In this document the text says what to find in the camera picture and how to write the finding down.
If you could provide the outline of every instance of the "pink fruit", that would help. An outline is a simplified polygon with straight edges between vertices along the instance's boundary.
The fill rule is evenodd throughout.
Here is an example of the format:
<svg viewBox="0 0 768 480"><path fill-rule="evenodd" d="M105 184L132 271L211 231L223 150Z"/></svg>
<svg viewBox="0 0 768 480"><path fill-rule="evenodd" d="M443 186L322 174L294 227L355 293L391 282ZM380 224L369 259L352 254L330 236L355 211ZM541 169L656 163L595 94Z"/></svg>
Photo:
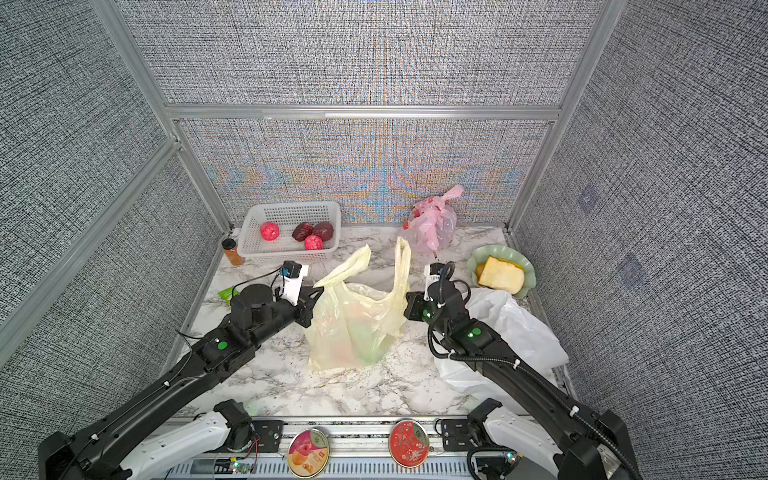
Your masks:
<svg viewBox="0 0 768 480"><path fill-rule="evenodd" d="M262 223L259 230L261 231L261 237L268 242L280 236L280 227L272 222Z"/></svg>
<svg viewBox="0 0 768 480"><path fill-rule="evenodd" d="M322 250L323 249L323 240L320 239L317 235L309 235L306 240L304 240L304 250Z"/></svg>

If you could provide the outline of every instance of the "green plate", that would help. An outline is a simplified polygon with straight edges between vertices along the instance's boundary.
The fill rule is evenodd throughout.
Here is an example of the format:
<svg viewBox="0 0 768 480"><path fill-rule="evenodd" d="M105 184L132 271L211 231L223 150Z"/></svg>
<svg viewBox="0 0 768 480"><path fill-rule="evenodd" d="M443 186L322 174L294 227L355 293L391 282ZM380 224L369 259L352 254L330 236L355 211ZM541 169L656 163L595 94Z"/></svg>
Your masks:
<svg viewBox="0 0 768 480"><path fill-rule="evenodd" d="M472 272L472 286L479 286L475 269L480 263L484 263L488 257L503 258L523 267L525 280L523 281L523 287L514 295L516 299L525 298L528 295L528 291L536 286L536 270L534 270L533 264L522 253L506 245L486 245L485 247L476 248L472 252L472 256L467 260L467 268Z"/></svg>

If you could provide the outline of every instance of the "yellow plastic bag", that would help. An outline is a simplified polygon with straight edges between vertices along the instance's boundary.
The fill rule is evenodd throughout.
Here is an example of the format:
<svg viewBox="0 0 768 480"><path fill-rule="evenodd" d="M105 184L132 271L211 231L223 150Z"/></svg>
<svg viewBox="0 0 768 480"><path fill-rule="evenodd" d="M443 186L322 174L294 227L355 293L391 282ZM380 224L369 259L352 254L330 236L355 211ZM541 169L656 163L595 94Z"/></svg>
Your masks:
<svg viewBox="0 0 768 480"><path fill-rule="evenodd" d="M395 282L389 293L344 280L368 269L371 247L365 245L325 278L315 303L312 326L306 330L313 370L354 368L378 362L402 334L406 322L406 292L411 268L411 247L398 237L395 247Z"/></svg>

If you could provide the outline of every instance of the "plastic basket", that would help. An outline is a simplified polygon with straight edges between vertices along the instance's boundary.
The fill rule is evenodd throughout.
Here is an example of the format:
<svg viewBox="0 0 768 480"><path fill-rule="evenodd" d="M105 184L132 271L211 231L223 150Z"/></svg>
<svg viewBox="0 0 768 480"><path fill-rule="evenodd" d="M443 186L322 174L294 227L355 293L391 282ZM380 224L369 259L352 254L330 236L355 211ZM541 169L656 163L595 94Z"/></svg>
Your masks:
<svg viewBox="0 0 768 480"><path fill-rule="evenodd" d="M264 222L276 223L280 227L280 236L271 242L264 240L259 230ZM304 242L293 239L293 229L303 222L312 225L330 222L333 225L333 238L323 243L325 248L304 250ZM304 263L330 260L333 251L339 248L340 227L341 209L336 202L254 205L248 210L243 222L237 252L243 257L265 260L295 260Z"/></svg>

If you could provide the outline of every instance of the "red fruit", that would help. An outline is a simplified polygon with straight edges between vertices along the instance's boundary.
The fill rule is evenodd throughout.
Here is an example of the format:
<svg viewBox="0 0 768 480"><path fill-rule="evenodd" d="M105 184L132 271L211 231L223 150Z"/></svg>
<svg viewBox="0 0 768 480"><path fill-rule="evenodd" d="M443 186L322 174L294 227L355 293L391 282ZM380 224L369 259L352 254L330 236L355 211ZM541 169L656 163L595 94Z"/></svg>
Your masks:
<svg viewBox="0 0 768 480"><path fill-rule="evenodd" d="M297 242L303 242L312 235L312 224L304 222L293 230L293 239Z"/></svg>
<svg viewBox="0 0 768 480"><path fill-rule="evenodd" d="M315 225L312 235L317 235L323 242L333 238L333 225L329 222L320 222Z"/></svg>
<svg viewBox="0 0 768 480"><path fill-rule="evenodd" d="M280 227L272 222L262 223L259 230L261 231L261 237L268 242L280 236Z"/></svg>
<svg viewBox="0 0 768 480"><path fill-rule="evenodd" d="M317 235L309 235L306 240L304 240L304 250L322 250L323 249L323 240L320 239Z"/></svg>

